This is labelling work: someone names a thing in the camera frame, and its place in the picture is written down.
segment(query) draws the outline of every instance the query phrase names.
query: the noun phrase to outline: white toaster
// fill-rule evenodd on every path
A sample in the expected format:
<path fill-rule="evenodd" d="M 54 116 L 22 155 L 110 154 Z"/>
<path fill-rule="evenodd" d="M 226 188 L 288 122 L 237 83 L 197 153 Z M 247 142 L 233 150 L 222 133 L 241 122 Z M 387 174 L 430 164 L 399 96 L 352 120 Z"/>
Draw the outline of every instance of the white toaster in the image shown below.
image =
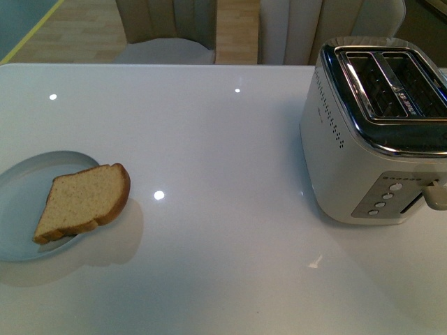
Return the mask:
<path fill-rule="evenodd" d="M 415 45 L 348 37 L 320 51 L 300 122 L 316 200 L 335 220 L 447 209 L 447 80 Z"/>

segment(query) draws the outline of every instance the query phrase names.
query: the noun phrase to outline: toaster control panel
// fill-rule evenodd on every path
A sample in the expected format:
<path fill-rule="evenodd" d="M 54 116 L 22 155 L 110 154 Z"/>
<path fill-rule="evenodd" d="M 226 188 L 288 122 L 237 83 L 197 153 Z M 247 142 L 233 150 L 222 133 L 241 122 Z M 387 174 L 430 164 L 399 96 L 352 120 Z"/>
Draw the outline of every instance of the toaster control panel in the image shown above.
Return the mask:
<path fill-rule="evenodd" d="M 351 214 L 354 218 L 401 218 L 412 213 L 423 187 L 445 178 L 438 172 L 384 172 Z"/>

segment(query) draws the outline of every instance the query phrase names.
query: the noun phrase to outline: white chair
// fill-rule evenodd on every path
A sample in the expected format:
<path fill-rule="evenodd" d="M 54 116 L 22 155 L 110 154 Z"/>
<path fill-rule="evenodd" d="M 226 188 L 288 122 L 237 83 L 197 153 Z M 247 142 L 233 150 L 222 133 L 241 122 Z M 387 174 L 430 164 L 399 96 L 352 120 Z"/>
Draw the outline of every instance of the white chair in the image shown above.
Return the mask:
<path fill-rule="evenodd" d="M 116 0 L 127 46 L 116 64 L 213 64 L 217 0 Z"/>
<path fill-rule="evenodd" d="M 393 37 L 404 17 L 404 0 L 261 0 L 258 62 L 315 64 L 327 40 Z"/>

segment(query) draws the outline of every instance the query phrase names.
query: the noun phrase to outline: chair seat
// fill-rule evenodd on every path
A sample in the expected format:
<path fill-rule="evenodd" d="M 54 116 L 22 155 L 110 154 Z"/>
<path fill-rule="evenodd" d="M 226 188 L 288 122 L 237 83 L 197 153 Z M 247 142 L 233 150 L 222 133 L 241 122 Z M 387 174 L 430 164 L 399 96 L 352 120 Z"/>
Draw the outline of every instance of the chair seat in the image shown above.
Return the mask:
<path fill-rule="evenodd" d="M 183 38 L 156 38 L 128 44 L 115 64 L 213 64 L 214 50 Z"/>

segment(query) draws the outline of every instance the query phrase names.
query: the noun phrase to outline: white plate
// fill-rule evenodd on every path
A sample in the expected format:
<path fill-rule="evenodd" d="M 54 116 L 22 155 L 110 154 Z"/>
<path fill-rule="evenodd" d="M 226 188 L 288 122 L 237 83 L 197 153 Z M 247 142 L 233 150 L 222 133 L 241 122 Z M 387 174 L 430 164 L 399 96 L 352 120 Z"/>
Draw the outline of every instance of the white plate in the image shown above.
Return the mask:
<path fill-rule="evenodd" d="M 29 158 L 0 174 L 0 260 L 40 258 L 73 243 L 73 237 L 39 246 L 32 241 L 52 180 L 98 163 L 74 151 L 53 151 Z"/>

